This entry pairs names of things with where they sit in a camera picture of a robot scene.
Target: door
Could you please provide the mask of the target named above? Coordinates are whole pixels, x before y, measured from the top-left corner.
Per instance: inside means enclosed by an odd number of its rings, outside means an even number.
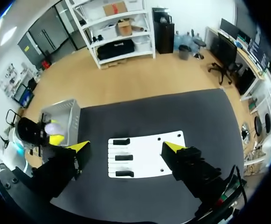
[[[30,34],[27,32],[18,43],[23,53],[37,69],[42,67],[45,56],[42,54]]]
[[[29,31],[44,53],[53,53],[68,39],[65,28],[54,8],[44,13]]]
[[[81,49],[81,48],[86,47],[85,41],[83,37],[81,36],[77,28],[77,25],[74,22],[74,19],[64,0],[56,4],[56,10],[58,11],[60,19],[63,21],[63,24],[65,28],[67,29],[69,35],[71,36],[71,40],[72,42],[74,42],[76,48]],[[76,16],[80,21],[83,21],[83,19],[79,16],[79,14],[76,14]]]

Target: desk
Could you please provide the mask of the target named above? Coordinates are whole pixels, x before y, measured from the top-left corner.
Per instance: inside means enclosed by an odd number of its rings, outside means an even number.
[[[206,28],[206,37],[205,37],[205,43],[207,45],[207,48],[210,49],[212,41],[214,37],[218,36],[218,30],[207,27]],[[237,55],[239,55],[243,61],[247,64],[247,66],[251,69],[253,74],[255,75],[256,79],[253,81],[253,83],[250,85],[248,90],[241,96],[241,101],[247,100],[252,98],[252,96],[249,96],[251,93],[252,89],[256,86],[256,84],[259,81],[264,81],[265,80],[265,74],[262,73],[257,66],[253,63],[253,61],[248,57],[248,54],[245,53],[242,49],[237,48]]]
[[[51,203],[75,214],[117,222],[183,223],[201,201],[172,175],[108,177],[108,139],[183,131],[186,145],[226,178],[233,165],[243,173],[237,119],[221,89],[185,92],[81,109],[78,142],[90,140],[92,157],[77,181]]]

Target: black office chair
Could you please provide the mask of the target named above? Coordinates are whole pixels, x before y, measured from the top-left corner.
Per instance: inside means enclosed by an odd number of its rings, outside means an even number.
[[[223,82],[223,77],[226,76],[229,78],[229,84],[232,84],[232,80],[230,76],[228,75],[228,72],[230,72],[230,75],[232,73],[238,72],[242,68],[241,63],[236,63],[236,56],[237,56],[237,46],[233,44],[228,38],[223,36],[222,34],[218,33],[218,51],[216,54],[216,57],[218,60],[223,64],[223,67],[218,65],[217,63],[212,63],[213,68],[209,68],[208,72],[211,72],[211,70],[216,70],[221,72],[221,82],[219,84],[221,85]]]

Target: storage box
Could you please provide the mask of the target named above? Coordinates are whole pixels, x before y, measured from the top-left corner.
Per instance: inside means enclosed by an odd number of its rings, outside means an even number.
[[[125,2],[123,2],[123,1],[113,3],[113,4],[108,4],[106,6],[103,6],[103,9],[104,9],[106,16],[127,12]]]
[[[145,52],[151,50],[151,39],[148,36],[138,36],[132,38],[137,52]]]
[[[93,34],[95,37],[98,37],[98,35],[101,35],[104,40],[116,38],[118,36],[117,31],[116,31],[116,26],[117,24],[109,24],[102,29],[93,31]]]
[[[65,100],[41,110],[39,120],[42,118],[45,122],[56,120],[64,129],[66,129],[65,139],[59,146],[72,146],[77,144],[80,107],[75,99]]]
[[[128,12],[143,10],[143,1],[142,0],[124,0]]]
[[[118,22],[118,30],[122,36],[132,35],[131,24],[127,20],[121,20]]]
[[[103,2],[100,0],[90,1],[81,5],[82,13],[88,21],[95,21],[105,17],[102,7]]]

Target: cardboard box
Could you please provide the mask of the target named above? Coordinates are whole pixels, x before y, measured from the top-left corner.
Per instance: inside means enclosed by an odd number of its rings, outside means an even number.
[[[118,30],[122,36],[132,35],[131,24],[128,20],[122,20],[118,22]]]
[[[125,2],[123,1],[103,6],[103,9],[106,16],[127,12]]]

